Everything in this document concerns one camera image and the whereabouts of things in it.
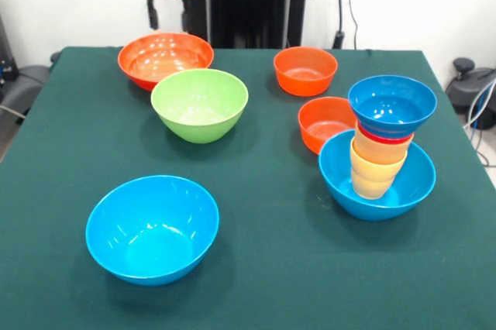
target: orange bowl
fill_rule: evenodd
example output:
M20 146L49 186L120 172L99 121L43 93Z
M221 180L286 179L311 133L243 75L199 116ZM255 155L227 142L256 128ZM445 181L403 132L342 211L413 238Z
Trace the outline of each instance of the orange bowl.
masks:
M283 90L297 96L315 96L330 86L338 70L336 58L316 47L297 46L274 58L277 81Z
M348 99L326 96L305 103L298 112L303 143L315 154L324 143L357 122Z
M214 50L200 37L161 32L132 41L117 58L122 71L148 91L174 72L208 68L213 60Z

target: yellow cup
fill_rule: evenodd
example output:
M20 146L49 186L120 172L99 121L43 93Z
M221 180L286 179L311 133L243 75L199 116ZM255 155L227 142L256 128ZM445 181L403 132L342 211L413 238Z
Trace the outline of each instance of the yellow cup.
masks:
M355 150L353 138L350 145L351 181L356 194L362 198L376 200L381 198L393 184L394 177L405 163L405 153L398 162L382 165L365 160Z
M401 161L413 140L413 135L406 142L399 144L385 144L367 138L355 124L355 151L364 160L381 165L388 165Z

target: blue plastic bowl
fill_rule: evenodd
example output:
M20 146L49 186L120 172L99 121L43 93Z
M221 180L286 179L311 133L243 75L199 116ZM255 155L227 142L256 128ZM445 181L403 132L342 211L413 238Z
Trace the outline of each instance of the blue plastic bowl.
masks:
M366 200L351 183L350 142L355 130L332 137L319 155L319 167L334 199L356 218L375 222L403 215L431 193L436 169L422 148L412 143L405 164L383 197Z
M131 284L156 286L195 268L219 229L219 210L199 184L157 175L125 183L95 206L86 225L93 259Z
M436 95L430 88L401 76L358 81L348 92L348 99L362 126L384 138L409 136L437 106Z

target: light green bowl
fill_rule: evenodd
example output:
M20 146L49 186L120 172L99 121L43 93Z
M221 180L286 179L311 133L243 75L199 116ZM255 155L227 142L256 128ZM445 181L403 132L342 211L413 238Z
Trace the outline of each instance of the light green bowl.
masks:
M238 122L248 102L248 89L239 78L221 70L190 69L159 82L151 101L176 135L191 143L210 143Z

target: plastic bowl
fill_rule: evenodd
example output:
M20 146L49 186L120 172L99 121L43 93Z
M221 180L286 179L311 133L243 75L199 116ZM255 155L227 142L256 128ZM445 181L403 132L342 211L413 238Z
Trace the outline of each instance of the plastic bowl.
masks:
M401 76L375 76L356 82L348 99L360 124L384 138L412 134L437 106L430 88Z
M174 72L208 68L213 60L208 42L187 33L153 33L132 41L118 56L122 71L148 91Z
M364 160L381 165L388 165L401 160L407 153L414 136L411 134L404 142L387 144L372 140L362 130L356 124L353 144L356 154Z
M156 175L117 187L95 206L86 225L93 259L131 284L157 286L182 278L207 253L219 210L199 184Z
M248 89L232 74L194 69L177 72L152 91L153 109L176 135L191 143L222 138L243 113Z
M350 144L355 130L328 140L319 156L319 167L331 195L356 218L379 221L403 215L426 198L436 183L436 170L427 153L412 143L405 164L383 197L366 200L353 190Z
M283 90L297 96L321 94L331 84L338 62L315 47L289 47L274 58L277 81Z
M357 117L345 98L326 96L306 102L298 112L303 143L315 154L335 134L352 129Z
M405 136L403 138L383 138L382 136L378 136L373 134L372 132L368 132L361 124L359 121L356 121L356 125L358 126L355 129L360 130L360 132L363 134L363 136L366 136L368 139L373 140L374 142L377 143L383 143L383 144L402 144L404 142L412 141L412 138L414 136L414 133Z

